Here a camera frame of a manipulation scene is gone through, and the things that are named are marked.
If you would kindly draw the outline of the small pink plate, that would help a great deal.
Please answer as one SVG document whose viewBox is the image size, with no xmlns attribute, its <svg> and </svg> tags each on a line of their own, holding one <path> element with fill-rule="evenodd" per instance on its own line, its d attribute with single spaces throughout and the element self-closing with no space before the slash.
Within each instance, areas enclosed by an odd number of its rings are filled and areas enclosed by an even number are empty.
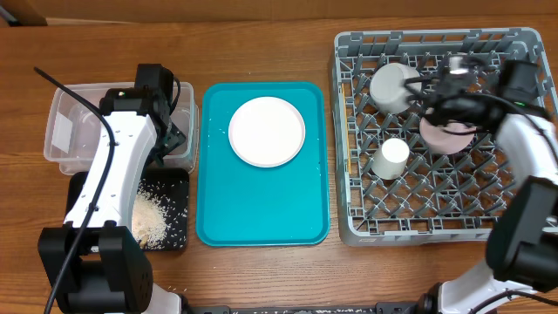
<svg viewBox="0 0 558 314">
<path fill-rule="evenodd" d="M 425 118 L 419 123 L 419 133 L 433 154 L 456 154 L 473 140 L 474 126 L 452 122 L 447 126 L 433 126 Z"/>
</svg>

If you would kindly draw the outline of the grey bowl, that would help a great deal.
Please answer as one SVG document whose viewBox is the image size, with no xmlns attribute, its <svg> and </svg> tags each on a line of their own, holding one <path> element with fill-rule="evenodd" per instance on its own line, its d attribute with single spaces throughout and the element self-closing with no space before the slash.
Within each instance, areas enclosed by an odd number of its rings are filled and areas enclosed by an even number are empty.
<svg viewBox="0 0 558 314">
<path fill-rule="evenodd" d="M 408 65 L 390 63 L 379 68 L 371 77 L 369 90 L 377 109 L 383 114 L 406 111 L 410 107 L 407 97 L 411 93 L 404 82 L 418 77 L 419 72 Z"/>
</svg>

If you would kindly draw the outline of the rice food waste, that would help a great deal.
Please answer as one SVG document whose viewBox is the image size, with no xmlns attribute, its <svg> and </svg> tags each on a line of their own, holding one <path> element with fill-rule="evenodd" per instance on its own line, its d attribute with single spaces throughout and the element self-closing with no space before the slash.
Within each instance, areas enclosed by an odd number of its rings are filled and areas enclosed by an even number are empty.
<svg viewBox="0 0 558 314">
<path fill-rule="evenodd" d="M 189 178 L 145 177 L 133 204 L 132 233 L 144 251 L 187 246 Z"/>
</svg>

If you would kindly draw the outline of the pale green cup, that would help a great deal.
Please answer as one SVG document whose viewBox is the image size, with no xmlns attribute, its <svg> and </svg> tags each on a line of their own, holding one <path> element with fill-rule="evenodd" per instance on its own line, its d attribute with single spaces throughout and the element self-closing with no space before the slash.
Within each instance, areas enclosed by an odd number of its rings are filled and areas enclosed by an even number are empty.
<svg viewBox="0 0 558 314">
<path fill-rule="evenodd" d="M 405 141 L 388 139 L 373 154 L 371 170 L 381 179 L 396 179 L 405 171 L 409 155 L 410 149 Z"/>
</svg>

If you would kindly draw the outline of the large pink plate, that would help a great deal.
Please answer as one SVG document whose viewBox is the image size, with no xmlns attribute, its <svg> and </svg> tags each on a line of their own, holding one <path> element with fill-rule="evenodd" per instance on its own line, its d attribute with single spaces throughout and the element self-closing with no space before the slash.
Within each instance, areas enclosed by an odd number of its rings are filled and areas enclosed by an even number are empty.
<svg viewBox="0 0 558 314">
<path fill-rule="evenodd" d="M 302 115 L 288 101 L 258 97 L 241 105 L 228 126 L 235 154 L 255 167 L 279 167 L 302 149 L 306 128 Z"/>
</svg>

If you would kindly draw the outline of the wooden chopstick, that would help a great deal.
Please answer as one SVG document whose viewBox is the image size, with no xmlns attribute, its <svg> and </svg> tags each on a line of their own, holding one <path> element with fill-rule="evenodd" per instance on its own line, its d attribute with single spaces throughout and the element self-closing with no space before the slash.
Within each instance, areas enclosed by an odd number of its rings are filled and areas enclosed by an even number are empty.
<svg viewBox="0 0 558 314">
<path fill-rule="evenodd" d="M 350 172 L 351 172 L 350 135 L 349 135 L 348 131 L 345 133 L 345 139 L 346 139 L 346 142 L 347 142 L 347 145 L 346 145 L 347 146 L 347 172 L 348 172 L 348 174 L 350 174 Z"/>
<path fill-rule="evenodd" d="M 348 127 L 348 120 L 347 120 L 347 113 L 346 113 L 346 99 L 345 99 L 345 92 L 344 92 L 344 85 L 343 83 L 341 84 L 341 112 L 344 115 L 344 137 L 346 140 L 346 146 L 347 146 L 347 153 L 350 156 L 350 145 L 349 145 L 349 127 Z"/>
</svg>

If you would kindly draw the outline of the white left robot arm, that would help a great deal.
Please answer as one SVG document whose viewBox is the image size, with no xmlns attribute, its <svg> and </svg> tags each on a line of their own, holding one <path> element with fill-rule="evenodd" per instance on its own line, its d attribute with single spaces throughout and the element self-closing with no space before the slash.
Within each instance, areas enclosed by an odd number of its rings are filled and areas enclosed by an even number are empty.
<svg viewBox="0 0 558 314">
<path fill-rule="evenodd" d="M 101 123 L 99 143 L 78 199 L 62 226 L 45 228 L 37 250 L 51 285 L 44 310 L 63 313 L 183 313 L 187 300 L 153 280 L 132 234 L 144 170 L 185 142 L 171 115 L 180 81 L 160 64 L 140 64 L 134 85 L 111 88 L 95 106 L 41 69 L 37 74 Z"/>
</svg>

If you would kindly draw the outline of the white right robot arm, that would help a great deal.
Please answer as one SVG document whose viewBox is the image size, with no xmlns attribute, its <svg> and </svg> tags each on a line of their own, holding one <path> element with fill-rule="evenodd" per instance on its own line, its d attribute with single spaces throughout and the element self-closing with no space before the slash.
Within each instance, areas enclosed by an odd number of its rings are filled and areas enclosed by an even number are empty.
<svg viewBox="0 0 558 314">
<path fill-rule="evenodd" d="M 417 313 L 493 313 L 517 297 L 545 298 L 557 287 L 557 236 L 545 231 L 557 214 L 557 140 L 546 110 L 535 104 L 538 66 L 508 60 L 493 92 L 469 92 L 480 58 L 456 55 L 434 76 L 421 98 L 434 126 L 460 122 L 494 136 L 517 185 L 515 197 L 494 224 L 483 260 L 452 281 L 438 283 L 415 306 Z"/>
</svg>

